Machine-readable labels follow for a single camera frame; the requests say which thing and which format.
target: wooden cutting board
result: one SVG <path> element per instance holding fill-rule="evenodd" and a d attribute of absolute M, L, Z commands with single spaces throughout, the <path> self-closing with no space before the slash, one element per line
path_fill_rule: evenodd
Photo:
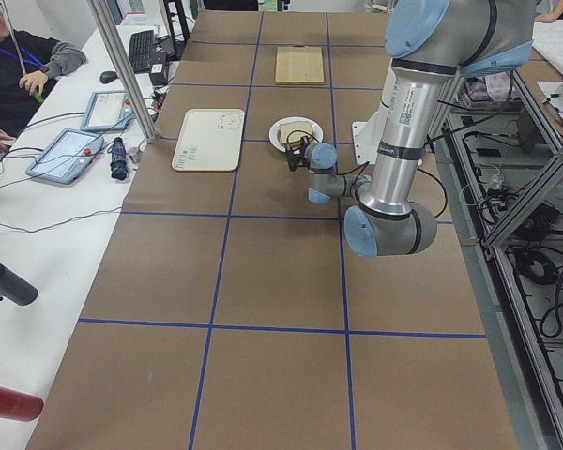
<path fill-rule="evenodd" d="M 275 84 L 323 84 L 321 47 L 278 47 Z"/>

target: computer mouse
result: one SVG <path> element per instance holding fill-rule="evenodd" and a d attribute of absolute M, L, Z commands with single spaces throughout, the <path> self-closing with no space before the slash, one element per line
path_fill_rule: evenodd
<path fill-rule="evenodd" d="M 113 70 L 106 70 L 100 73 L 100 82 L 102 84 L 108 84 L 117 79 L 116 72 Z"/>

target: blue lanyard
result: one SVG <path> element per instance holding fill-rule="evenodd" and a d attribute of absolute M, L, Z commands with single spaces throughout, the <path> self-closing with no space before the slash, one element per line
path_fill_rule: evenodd
<path fill-rule="evenodd" d="M 31 52 L 29 52 L 27 49 L 24 49 L 23 47 L 21 47 L 21 52 L 25 54 L 25 56 L 27 56 L 29 59 L 23 59 L 23 62 L 26 64 L 29 64 L 31 66 L 35 66 L 37 68 L 41 68 L 43 66 L 43 63 L 41 61 L 39 61 Z M 19 58 L 17 57 L 16 54 L 9 52 L 6 49 L 3 49 L 2 47 L 0 47 L 0 53 L 5 54 L 6 56 L 8 56 L 9 58 L 15 59 L 17 61 L 19 61 Z"/>

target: black keyboard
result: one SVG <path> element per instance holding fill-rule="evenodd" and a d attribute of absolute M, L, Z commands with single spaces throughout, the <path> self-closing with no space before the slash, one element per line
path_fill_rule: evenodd
<path fill-rule="evenodd" d="M 154 51 L 154 31 L 146 30 L 131 35 L 128 56 L 134 73 L 150 70 L 150 55 Z"/>

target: red cylinder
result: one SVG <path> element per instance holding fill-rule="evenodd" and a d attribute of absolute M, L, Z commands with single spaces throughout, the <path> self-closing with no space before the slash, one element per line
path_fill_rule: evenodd
<path fill-rule="evenodd" d="M 0 386 L 0 417 L 29 422 L 41 413 L 44 401 L 40 397 Z"/>

